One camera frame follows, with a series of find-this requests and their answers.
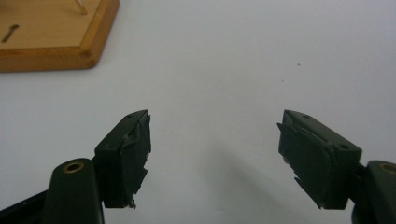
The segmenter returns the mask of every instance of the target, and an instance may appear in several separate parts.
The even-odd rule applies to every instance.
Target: wooden base
[[[102,54],[119,0],[0,1],[0,72],[85,69]],[[10,34],[10,27],[17,27]]]

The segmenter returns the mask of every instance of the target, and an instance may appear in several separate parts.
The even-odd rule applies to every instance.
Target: white background
[[[283,110],[396,162],[396,2],[121,0],[91,70],[0,74],[0,209],[148,109],[137,209],[106,223],[350,223],[277,153]]]

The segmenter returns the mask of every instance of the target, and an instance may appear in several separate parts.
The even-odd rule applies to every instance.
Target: black plastic arm
[[[359,164],[361,149],[316,119],[285,110],[279,153],[298,184],[319,208],[345,209],[355,203],[354,224],[396,223],[396,165]]]

